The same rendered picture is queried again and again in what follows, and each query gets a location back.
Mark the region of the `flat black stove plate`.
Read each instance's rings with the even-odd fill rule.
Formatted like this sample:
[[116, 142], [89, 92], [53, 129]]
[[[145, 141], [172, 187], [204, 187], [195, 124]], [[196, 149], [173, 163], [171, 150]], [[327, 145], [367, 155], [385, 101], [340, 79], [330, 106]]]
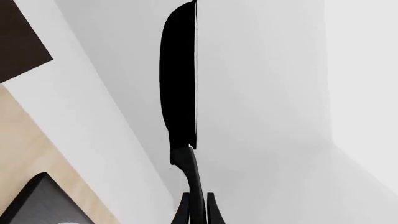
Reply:
[[46, 172], [31, 178], [0, 215], [0, 224], [95, 224]]

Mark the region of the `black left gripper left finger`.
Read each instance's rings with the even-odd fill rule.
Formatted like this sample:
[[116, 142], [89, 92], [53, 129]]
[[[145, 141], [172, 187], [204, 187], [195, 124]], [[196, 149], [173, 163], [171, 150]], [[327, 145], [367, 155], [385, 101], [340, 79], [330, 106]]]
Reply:
[[180, 201], [180, 205], [176, 211], [176, 214], [171, 221], [171, 224], [189, 224], [190, 211], [189, 211], [189, 199], [190, 194], [184, 192]]

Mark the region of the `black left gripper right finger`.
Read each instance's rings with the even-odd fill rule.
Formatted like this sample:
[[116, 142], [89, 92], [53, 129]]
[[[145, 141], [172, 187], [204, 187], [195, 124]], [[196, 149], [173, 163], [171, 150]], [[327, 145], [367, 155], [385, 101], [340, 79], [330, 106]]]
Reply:
[[225, 224], [213, 192], [207, 193], [208, 224]]

